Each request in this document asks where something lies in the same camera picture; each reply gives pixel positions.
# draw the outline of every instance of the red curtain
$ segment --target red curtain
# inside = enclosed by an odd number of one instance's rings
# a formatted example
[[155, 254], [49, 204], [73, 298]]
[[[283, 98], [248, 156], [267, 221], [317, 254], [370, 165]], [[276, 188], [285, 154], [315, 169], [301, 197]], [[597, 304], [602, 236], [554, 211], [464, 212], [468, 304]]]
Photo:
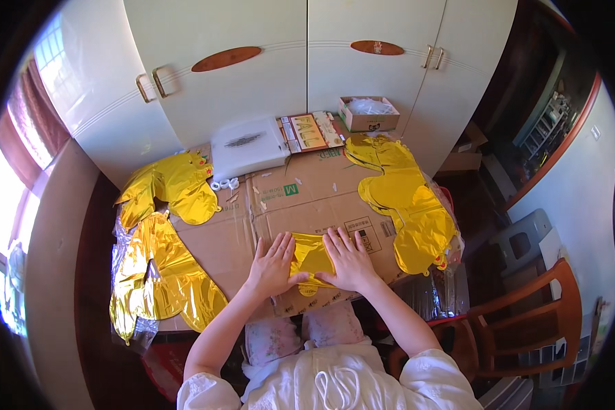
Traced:
[[37, 160], [54, 158], [71, 138], [33, 58], [17, 78], [7, 106], [0, 116], [0, 150], [20, 180], [32, 189], [41, 174], [41, 161]]
[[34, 128], [50, 157], [54, 158], [71, 137], [48, 97], [33, 58], [18, 79], [8, 105], [21, 138], [33, 138], [27, 131]]
[[6, 109], [0, 116], [0, 151], [27, 189], [32, 190], [41, 168], [25, 147]]

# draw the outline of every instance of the brass handle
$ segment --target brass handle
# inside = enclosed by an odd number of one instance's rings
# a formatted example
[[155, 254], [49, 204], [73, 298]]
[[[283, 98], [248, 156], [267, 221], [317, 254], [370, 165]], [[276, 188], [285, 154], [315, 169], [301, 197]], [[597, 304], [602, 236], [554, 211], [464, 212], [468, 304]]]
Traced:
[[444, 49], [442, 47], [440, 47], [439, 49], [439, 58], [437, 59], [437, 64], [435, 64], [435, 70], [439, 70], [439, 63], [442, 62], [442, 56], [444, 55]]
[[428, 63], [430, 63], [430, 58], [433, 56], [433, 46], [428, 44], [428, 55], [426, 56], [426, 61], [424, 62], [424, 65], [422, 66], [422, 68], [428, 68]]
[[159, 70], [159, 67], [153, 70], [153, 80], [155, 80], [155, 85], [157, 86], [157, 89], [159, 90], [159, 95], [162, 98], [166, 98], [168, 97], [168, 94], [164, 92], [164, 87], [162, 87], [162, 82], [159, 81], [159, 77], [157, 76], [157, 70]]
[[143, 97], [143, 100], [146, 103], [149, 103], [152, 100], [148, 98], [148, 96], [146, 95], [146, 91], [144, 90], [143, 86], [141, 86], [141, 77], [144, 77], [144, 76], [145, 76], [145, 74], [139, 74], [135, 81], [137, 82], [137, 88], [139, 88], [139, 92], [141, 93], [141, 96]]

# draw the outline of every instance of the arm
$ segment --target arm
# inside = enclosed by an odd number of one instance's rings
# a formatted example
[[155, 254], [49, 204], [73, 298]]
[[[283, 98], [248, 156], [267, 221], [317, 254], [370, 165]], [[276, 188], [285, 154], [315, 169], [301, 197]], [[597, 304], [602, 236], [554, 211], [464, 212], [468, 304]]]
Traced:
[[263, 239], [260, 238], [248, 279], [189, 350], [184, 380], [197, 373], [211, 373], [219, 377], [241, 329], [260, 303], [308, 278], [307, 272], [289, 277], [289, 266], [296, 248], [289, 232], [279, 234], [268, 252], [264, 252], [263, 248]]
[[367, 298], [409, 357], [428, 349], [442, 349], [428, 324], [378, 277], [360, 234], [355, 232], [354, 244], [342, 228], [338, 232], [339, 236], [328, 228], [328, 234], [323, 235], [336, 274], [317, 272], [315, 276]]

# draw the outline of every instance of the wardrobe door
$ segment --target wardrobe door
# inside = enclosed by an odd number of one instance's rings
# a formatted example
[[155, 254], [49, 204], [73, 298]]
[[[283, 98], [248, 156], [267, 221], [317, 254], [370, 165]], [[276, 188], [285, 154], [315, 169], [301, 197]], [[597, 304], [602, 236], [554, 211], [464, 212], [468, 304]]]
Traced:
[[[33, 46], [71, 136], [119, 188], [133, 170], [181, 149], [144, 74], [121, 0], [69, 1]], [[155, 92], [139, 79], [147, 98]]]
[[447, 0], [430, 67], [402, 134], [428, 175], [440, 168], [483, 98], [516, 6], [516, 0]]
[[[221, 127], [305, 112], [305, 0], [124, 4], [141, 61], [159, 78], [156, 92], [185, 148], [208, 142]], [[260, 50], [204, 61], [239, 47]], [[201, 61], [206, 71], [192, 71]]]
[[[384, 96], [401, 113], [397, 130], [402, 131], [426, 73], [422, 66], [428, 45], [435, 45], [445, 3], [309, 0], [308, 111], [336, 111], [341, 96]], [[352, 48], [362, 40], [372, 41], [372, 53]], [[384, 55], [394, 49], [386, 43], [404, 53]]]

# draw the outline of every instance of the wooden oval decoration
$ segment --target wooden oval decoration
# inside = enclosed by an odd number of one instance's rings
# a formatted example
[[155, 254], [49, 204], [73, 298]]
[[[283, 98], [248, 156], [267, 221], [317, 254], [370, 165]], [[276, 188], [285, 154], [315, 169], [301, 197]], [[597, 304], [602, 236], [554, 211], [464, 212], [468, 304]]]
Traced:
[[198, 61], [193, 65], [191, 70], [195, 73], [200, 73], [203, 71], [211, 71], [216, 70], [217, 68], [228, 67], [238, 62], [246, 61], [249, 58], [253, 58], [261, 52], [262, 49], [260, 47], [251, 46], [237, 47], [236, 49], [221, 51]]
[[351, 43], [351, 48], [369, 54], [380, 54], [382, 56], [398, 56], [405, 53], [403, 49], [395, 44], [385, 41], [360, 40]]

